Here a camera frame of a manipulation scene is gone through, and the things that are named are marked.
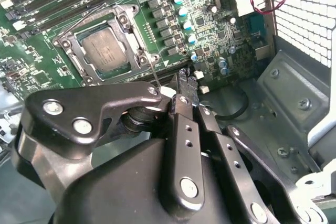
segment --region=green circuit board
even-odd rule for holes
[[[250,47],[248,18],[237,17],[232,8],[233,0],[176,2],[2,1],[0,80],[20,100],[38,90],[153,81],[152,69],[141,62],[143,55],[155,62],[153,68],[162,84],[168,83],[179,69],[190,66],[204,73],[200,85],[210,90],[254,76],[256,59]],[[215,12],[211,11],[213,6],[217,8]],[[134,13],[127,16],[131,23],[121,24],[125,30],[120,36],[125,41],[120,42],[119,38],[115,40],[117,30],[113,26],[123,21],[120,13],[127,13],[126,8]],[[227,21],[228,16],[236,18],[234,25]],[[158,22],[163,20],[167,24],[159,28]],[[191,26],[184,27],[186,22]],[[162,33],[166,29],[168,37]],[[102,40],[103,33],[108,37]],[[122,57],[102,58],[121,44]],[[132,65],[134,55],[124,53],[134,49],[134,44],[137,45],[134,54],[139,61]],[[87,54],[99,56],[89,58]],[[225,75],[218,66],[220,57],[227,63]]]

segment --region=hole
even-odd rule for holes
[[[241,168],[240,163],[238,163],[237,161],[234,161],[233,163],[234,163],[234,165],[235,165],[238,169]]]
[[[186,140],[185,141],[185,146],[187,146],[187,147],[193,147],[193,143],[192,142],[190,142],[189,140]]]

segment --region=cpu socket bracket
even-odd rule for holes
[[[134,21],[138,12],[137,5],[113,5],[83,19],[76,29],[65,28],[66,33],[55,38],[54,44],[63,48],[82,76],[82,86],[117,83],[144,73],[151,69],[150,64],[158,63],[159,55],[148,53]],[[84,27],[111,14],[114,18]],[[93,32],[83,37],[88,31]],[[98,74],[113,72],[125,65],[130,69],[111,78],[103,79]]]

